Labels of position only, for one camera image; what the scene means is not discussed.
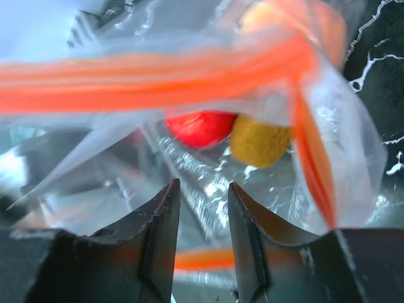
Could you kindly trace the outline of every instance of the clear plastic bag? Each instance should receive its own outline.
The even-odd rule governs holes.
[[[326,49],[326,55],[339,66],[366,5],[367,0],[209,0],[176,1],[173,7],[170,1],[142,1],[126,6],[95,36],[99,40],[144,40],[171,30],[251,32],[286,23]]]
[[[54,136],[66,139],[62,133]],[[56,142],[46,137],[49,137],[49,134],[44,134],[41,139],[47,140],[48,146],[55,147]],[[26,150],[32,147],[32,141],[38,140],[28,139],[17,148],[21,151]],[[39,145],[34,150],[42,156],[36,156],[33,160],[47,157],[50,162],[53,161],[52,155],[47,155],[44,145]],[[27,153],[21,156],[23,157],[21,161],[30,171],[29,174],[40,177],[39,169],[29,159],[32,155]],[[2,162],[0,165],[3,168],[3,179],[0,183],[4,187],[4,178],[8,176],[15,179],[18,172],[15,168],[7,169]],[[21,188],[33,185],[34,180],[29,178],[29,174],[26,184],[19,184]],[[19,189],[16,188],[15,182],[9,184],[15,187],[15,190]],[[27,213],[27,216],[18,220],[14,227],[61,228],[77,235],[92,235],[152,199],[160,189],[160,184],[156,180],[146,178],[134,167],[119,160],[111,152],[105,151],[65,174],[48,187],[46,193],[37,196],[41,201],[39,208],[33,213]]]
[[[327,6],[328,19],[319,21],[321,1],[271,1],[292,21],[272,16],[260,31],[241,35],[240,18],[254,3],[231,1],[221,6],[220,17],[204,18],[198,28],[192,27],[193,18],[186,19],[188,27],[166,27],[179,20],[178,12],[175,6],[172,14],[160,8],[167,19],[155,31],[146,27],[129,38],[126,30],[136,26],[113,21],[111,30],[98,33],[98,41],[74,50],[75,60],[1,66],[3,127],[90,130],[25,198],[48,192],[68,172],[141,129],[170,174],[183,180],[205,237],[218,246],[229,231],[230,181],[312,232],[328,228],[318,208],[331,228],[361,226],[375,208],[386,154],[366,109],[329,62],[340,67],[343,61],[340,53],[332,60],[328,50],[334,40],[324,34],[341,15]],[[151,3],[142,5],[120,18],[131,24],[137,13],[154,9]],[[347,16],[339,40],[349,36],[356,20],[353,13]],[[112,31],[117,25],[125,30],[122,35]],[[243,113],[289,126],[294,148],[265,170],[238,163],[226,142],[216,150],[183,148],[161,122],[199,110]],[[141,169],[148,170],[160,166]],[[359,185],[352,187],[353,181]]]

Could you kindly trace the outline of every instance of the orange plastic strip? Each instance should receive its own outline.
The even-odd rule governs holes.
[[[263,45],[273,45],[271,39],[260,41],[248,50],[213,50],[189,55],[183,59],[178,56],[156,55],[156,60],[166,58],[171,68],[164,70],[165,81],[143,81],[134,83],[77,83],[36,85],[25,83],[5,86],[3,80],[14,79],[13,67],[0,69],[0,112],[2,114],[24,114],[43,112],[93,112],[141,110],[171,107],[175,105],[189,105],[206,103],[211,100],[229,100],[232,97],[248,93],[260,85],[282,79],[298,81],[302,75],[317,71],[318,60],[312,47],[301,34],[295,34],[280,45],[263,51]],[[231,57],[234,65],[221,65],[210,70],[206,65],[217,61],[225,54]],[[139,60],[140,55],[132,55]],[[147,56],[142,68],[133,68],[133,77],[144,73],[155,73],[156,61]],[[63,69],[71,62],[59,63]],[[102,69],[103,62],[99,62],[99,78],[108,79],[111,70]],[[184,74],[183,78],[170,75]],[[197,78],[189,75],[194,70],[201,70]],[[36,76],[25,80],[36,80]],[[60,78],[58,69],[47,74],[49,80]]]
[[[176,270],[213,271],[234,268],[233,249],[207,249],[200,251],[177,252],[175,255]]]
[[[299,96],[294,113],[297,154],[307,187],[329,229],[336,227],[335,187],[330,160],[309,105]]]

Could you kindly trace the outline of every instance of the orange object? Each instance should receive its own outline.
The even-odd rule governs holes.
[[[297,83],[318,70],[316,54],[302,35],[262,48],[276,38],[282,39],[270,36],[243,49],[126,56],[134,66],[119,58],[3,66],[0,112],[113,112],[232,102],[261,85],[286,78]]]
[[[329,229],[334,229],[336,227],[335,187],[331,164],[309,105],[302,97],[297,99],[292,117],[297,153],[307,187],[325,224]]]
[[[201,271],[225,270],[234,268],[234,255],[231,247],[200,251],[177,252],[176,270]]]
[[[242,32],[262,30],[265,26],[287,24],[300,30],[341,67],[347,48],[347,26],[343,17],[322,0],[263,0],[256,3],[241,19]]]

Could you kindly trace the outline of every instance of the dark marble surface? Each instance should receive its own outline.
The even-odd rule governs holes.
[[[403,16],[404,0],[369,0],[344,70],[388,148],[372,226],[404,227]]]

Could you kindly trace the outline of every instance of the red ball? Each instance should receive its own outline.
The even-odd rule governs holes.
[[[172,134],[191,148],[209,148],[229,136],[237,114],[201,111],[166,119]]]

